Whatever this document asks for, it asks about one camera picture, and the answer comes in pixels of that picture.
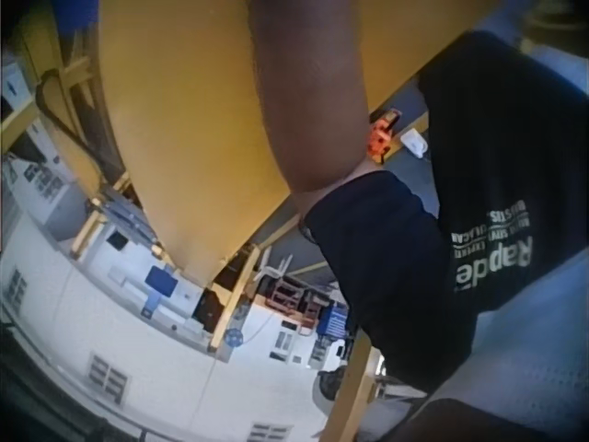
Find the vent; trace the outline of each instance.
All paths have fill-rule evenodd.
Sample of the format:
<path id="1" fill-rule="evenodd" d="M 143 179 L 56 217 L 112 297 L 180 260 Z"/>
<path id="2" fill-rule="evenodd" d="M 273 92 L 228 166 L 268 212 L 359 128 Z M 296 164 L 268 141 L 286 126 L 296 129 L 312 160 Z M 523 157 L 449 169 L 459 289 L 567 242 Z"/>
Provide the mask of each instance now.
<path id="1" fill-rule="evenodd" d="M 22 299 L 27 291 L 27 281 L 23 277 L 22 273 L 15 268 L 10 276 L 10 282 L 8 283 L 8 289 L 6 290 L 6 302 L 12 307 L 15 313 L 20 313 L 20 306 L 22 305 Z"/>
<path id="2" fill-rule="evenodd" d="M 247 442 L 280 442 L 287 439 L 292 425 L 254 424 Z"/>
<path id="3" fill-rule="evenodd" d="M 129 377 L 113 368 L 102 357 L 93 355 L 88 371 L 88 379 L 100 389 L 105 397 L 117 405 L 121 405 Z"/>

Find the navy sleeve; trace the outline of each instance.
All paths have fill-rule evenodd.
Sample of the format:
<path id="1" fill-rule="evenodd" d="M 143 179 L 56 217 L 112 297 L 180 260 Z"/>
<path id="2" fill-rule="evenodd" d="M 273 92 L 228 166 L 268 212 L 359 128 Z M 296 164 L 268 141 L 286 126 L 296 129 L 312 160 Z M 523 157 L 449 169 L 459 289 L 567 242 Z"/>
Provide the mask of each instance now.
<path id="1" fill-rule="evenodd" d="M 378 171 L 327 195 L 305 221 L 387 373 L 435 389 L 469 355 L 476 322 L 453 293 L 451 248 L 436 219 Z"/>

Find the window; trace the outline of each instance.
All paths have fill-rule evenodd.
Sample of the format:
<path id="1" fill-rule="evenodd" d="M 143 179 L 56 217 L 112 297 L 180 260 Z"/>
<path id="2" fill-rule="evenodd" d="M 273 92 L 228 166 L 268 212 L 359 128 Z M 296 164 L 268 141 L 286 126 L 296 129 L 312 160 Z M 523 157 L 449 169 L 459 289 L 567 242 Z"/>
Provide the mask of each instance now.
<path id="1" fill-rule="evenodd" d="M 254 424 L 251 426 L 247 442 L 281 442 L 291 432 L 291 425 Z"/>
<path id="2" fill-rule="evenodd" d="M 23 277 L 22 273 L 15 268 L 10 277 L 8 283 L 8 289 L 6 290 L 6 302 L 12 307 L 15 313 L 20 313 L 20 306 L 22 305 L 22 299 L 27 291 L 27 281 Z"/>
<path id="3" fill-rule="evenodd" d="M 328 355 L 328 349 L 331 342 L 325 338 L 319 338 L 313 345 L 313 351 L 309 357 L 309 367 L 320 370 L 325 365 L 325 360 Z"/>
<path id="4" fill-rule="evenodd" d="M 122 397 L 129 378 L 120 370 L 110 366 L 103 358 L 93 355 L 88 371 L 88 379 L 98 387 L 103 395 L 121 405 Z"/>
<path id="5" fill-rule="evenodd" d="M 297 328 L 296 324 L 283 320 L 274 348 L 270 351 L 270 358 L 286 362 L 293 347 Z"/>

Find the forearm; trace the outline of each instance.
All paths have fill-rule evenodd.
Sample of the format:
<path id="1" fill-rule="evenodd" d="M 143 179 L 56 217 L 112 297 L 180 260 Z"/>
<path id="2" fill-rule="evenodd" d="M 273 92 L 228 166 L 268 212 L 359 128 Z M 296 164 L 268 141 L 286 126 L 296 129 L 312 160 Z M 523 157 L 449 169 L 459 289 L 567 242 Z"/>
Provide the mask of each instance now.
<path id="1" fill-rule="evenodd" d="M 264 123 L 291 190 L 344 180 L 369 134 L 353 0 L 251 0 Z"/>

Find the blue sign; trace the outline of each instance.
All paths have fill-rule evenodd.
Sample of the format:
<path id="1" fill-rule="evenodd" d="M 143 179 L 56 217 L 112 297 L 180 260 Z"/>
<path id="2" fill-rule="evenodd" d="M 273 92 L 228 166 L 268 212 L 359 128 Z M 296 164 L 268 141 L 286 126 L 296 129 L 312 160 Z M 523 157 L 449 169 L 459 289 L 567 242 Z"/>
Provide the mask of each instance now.
<path id="1" fill-rule="evenodd" d="M 243 343 L 243 333 L 238 329 L 229 329 L 225 332 L 223 340 L 231 348 L 238 348 Z"/>

